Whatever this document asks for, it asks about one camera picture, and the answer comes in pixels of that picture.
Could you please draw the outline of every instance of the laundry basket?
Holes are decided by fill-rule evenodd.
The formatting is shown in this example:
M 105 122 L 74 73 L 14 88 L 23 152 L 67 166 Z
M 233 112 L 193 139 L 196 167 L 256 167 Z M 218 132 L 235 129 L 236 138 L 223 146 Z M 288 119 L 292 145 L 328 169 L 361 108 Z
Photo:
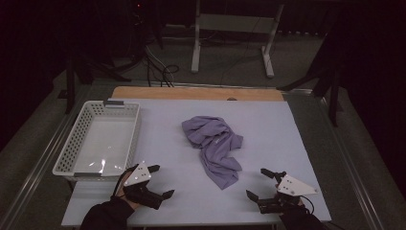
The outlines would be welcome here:
M 140 126 L 138 103 L 86 102 L 53 174 L 71 181 L 117 180 L 132 163 Z

